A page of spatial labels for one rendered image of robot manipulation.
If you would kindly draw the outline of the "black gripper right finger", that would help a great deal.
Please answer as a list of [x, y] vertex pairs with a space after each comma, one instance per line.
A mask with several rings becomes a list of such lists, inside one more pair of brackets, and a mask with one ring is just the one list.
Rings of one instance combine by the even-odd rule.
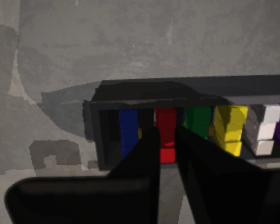
[[185, 128], [174, 148], [195, 224], [273, 224], [280, 210], [280, 168], [263, 169]]

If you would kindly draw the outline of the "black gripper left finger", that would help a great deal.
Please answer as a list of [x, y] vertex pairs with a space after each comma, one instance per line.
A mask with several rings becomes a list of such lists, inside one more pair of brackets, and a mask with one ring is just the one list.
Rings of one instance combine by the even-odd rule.
[[158, 224], [160, 173], [156, 126], [106, 175], [19, 180], [5, 207], [13, 224]]

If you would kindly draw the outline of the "red blade fuse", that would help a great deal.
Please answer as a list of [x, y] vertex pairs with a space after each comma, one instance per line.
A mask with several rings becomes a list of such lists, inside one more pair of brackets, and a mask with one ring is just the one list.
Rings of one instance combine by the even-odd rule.
[[155, 114], [161, 136], [161, 163], [175, 163], [176, 111], [173, 107], [156, 108]]

